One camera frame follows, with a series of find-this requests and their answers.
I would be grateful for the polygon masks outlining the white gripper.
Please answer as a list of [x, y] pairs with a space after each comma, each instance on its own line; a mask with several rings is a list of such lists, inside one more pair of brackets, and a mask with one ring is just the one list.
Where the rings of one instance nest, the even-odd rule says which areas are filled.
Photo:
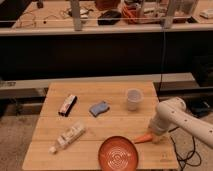
[[163, 139], [163, 135], [168, 131], [170, 123], [159, 119], [152, 118], [149, 122], [149, 131], [152, 134], [152, 142], [157, 144]]

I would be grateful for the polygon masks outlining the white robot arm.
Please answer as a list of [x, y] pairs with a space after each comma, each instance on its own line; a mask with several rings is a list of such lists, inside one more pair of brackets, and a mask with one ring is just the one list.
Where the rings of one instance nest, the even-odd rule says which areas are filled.
[[179, 97], [161, 101], [150, 119], [149, 129], [157, 136], [166, 133], [175, 124], [213, 149], [213, 124], [186, 113], [186, 103]]

